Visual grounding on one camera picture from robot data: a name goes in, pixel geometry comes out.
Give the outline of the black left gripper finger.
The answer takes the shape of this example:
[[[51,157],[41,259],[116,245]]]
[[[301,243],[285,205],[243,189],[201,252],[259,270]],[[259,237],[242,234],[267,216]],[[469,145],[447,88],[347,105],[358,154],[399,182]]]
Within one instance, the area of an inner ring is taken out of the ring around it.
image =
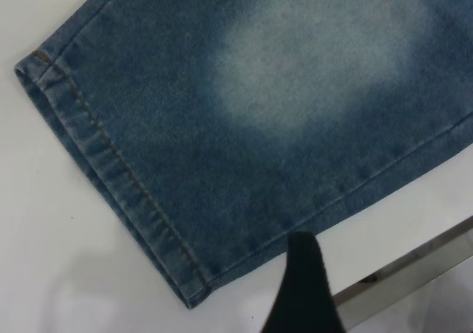
[[[288,237],[285,274],[263,332],[344,332],[321,249],[309,232]]]

